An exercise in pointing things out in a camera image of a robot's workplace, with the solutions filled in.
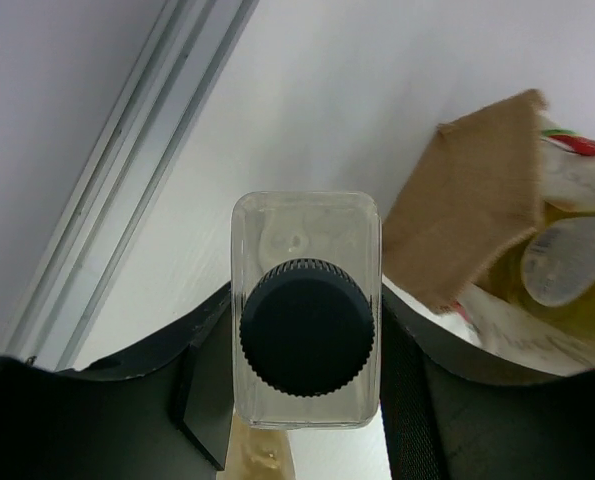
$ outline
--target glass bottle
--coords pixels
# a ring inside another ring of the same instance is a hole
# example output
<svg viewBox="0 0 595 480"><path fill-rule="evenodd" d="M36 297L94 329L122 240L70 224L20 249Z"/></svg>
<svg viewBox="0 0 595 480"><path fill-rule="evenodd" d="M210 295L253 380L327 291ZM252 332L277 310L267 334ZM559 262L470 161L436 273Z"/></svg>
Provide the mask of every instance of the glass bottle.
<svg viewBox="0 0 595 480"><path fill-rule="evenodd" d="M357 427L379 404L381 221L363 193L233 210L235 408L257 428Z"/></svg>

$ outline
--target white wall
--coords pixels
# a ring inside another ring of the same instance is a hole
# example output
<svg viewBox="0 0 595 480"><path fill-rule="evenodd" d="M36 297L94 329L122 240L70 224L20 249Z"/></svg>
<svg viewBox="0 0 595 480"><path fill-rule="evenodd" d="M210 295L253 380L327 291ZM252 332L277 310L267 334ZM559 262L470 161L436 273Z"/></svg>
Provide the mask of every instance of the white wall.
<svg viewBox="0 0 595 480"><path fill-rule="evenodd" d="M386 213L438 122L528 87L595 137L595 2L260 0L78 366L228 280L244 193L360 189ZM390 478L379 420L291 442L299 479Z"/></svg>
<svg viewBox="0 0 595 480"><path fill-rule="evenodd" d="M163 0L0 0L0 341Z"/></svg>

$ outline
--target brown cardboard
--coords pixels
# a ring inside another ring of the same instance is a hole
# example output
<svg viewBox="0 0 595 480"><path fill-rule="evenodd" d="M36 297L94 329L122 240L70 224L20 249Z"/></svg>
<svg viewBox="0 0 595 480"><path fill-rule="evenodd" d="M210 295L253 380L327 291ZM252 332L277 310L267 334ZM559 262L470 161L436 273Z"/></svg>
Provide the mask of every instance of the brown cardboard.
<svg viewBox="0 0 595 480"><path fill-rule="evenodd" d="M440 125L383 230L384 273L434 312L543 223L537 90Z"/></svg>

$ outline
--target black bottle cap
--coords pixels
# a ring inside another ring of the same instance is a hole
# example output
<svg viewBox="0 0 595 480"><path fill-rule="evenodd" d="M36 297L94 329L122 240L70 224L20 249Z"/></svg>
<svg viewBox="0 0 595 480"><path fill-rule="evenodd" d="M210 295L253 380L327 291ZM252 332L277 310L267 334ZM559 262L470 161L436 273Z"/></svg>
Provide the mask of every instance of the black bottle cap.
<svg viewBox="0 0 595 480"><path fill-rule="evenodd" d="M241 318L244 356L271 387L316 396L348 384L366 364L375 325L366 297L341 268L295 259L268 272Z"/></svg>

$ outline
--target brown paper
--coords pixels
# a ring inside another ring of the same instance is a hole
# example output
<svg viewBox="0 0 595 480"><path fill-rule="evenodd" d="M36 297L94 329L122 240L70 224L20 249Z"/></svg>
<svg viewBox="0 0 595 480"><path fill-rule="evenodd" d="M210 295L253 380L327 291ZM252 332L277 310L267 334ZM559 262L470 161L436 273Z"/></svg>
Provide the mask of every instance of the brown paper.
<svg viewBox="0 0 595 480"><path fill-rule="evenodd" d="M528 90L440 125L383 230L384 273L445 311L508 248L543 224L539 111Z"/></svg>

